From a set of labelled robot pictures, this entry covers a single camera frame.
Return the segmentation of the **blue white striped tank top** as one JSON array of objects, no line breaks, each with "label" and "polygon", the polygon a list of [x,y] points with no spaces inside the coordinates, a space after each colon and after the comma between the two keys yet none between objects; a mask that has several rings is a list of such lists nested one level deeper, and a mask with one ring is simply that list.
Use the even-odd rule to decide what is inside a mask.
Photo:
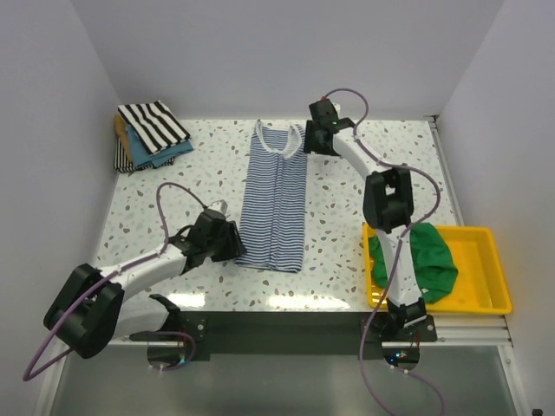
[{"label": "blue white striped tank top", "polygon": [[307,166],[302,127],[256,122],[239,221],[246,253],[236,264],[284,273],[302,269]]}]

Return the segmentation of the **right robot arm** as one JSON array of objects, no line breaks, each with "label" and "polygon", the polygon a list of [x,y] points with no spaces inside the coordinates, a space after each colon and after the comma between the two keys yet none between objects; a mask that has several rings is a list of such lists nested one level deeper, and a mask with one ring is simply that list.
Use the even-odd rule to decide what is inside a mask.
[{"label": "right robot arm", "polygon": [[376,326],[398,341],[407,340],[427,318],[410,248],[414,199],[409,169],[373,154],[356,137],[356,123],[340,117],[329,99],[311,103],[309,111],[304,151],[341,156],[365,180],[362,212],[379,238],[388,273],[382,294],[388,311],[380,314]]}]

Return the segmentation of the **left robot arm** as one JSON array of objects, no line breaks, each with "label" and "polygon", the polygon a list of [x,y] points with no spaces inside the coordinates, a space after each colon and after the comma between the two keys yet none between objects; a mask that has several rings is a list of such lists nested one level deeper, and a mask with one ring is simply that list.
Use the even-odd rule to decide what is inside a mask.
[{"label": "left robot arm", "polygon": [[204,209],[194,225],[168,238],[168,244],[132,260],[130,267],[95,268],[84,263],[75,268],[44,316],[44,326],[84,359],[99,354],[113,338],[152,332],[161,340],[174,338],[178,309],[157,297],[160,309],[133,317],[122,305],[164,280],[182,276],[209,258],[213,262],[246,253],[237,224],[211,208]]}]

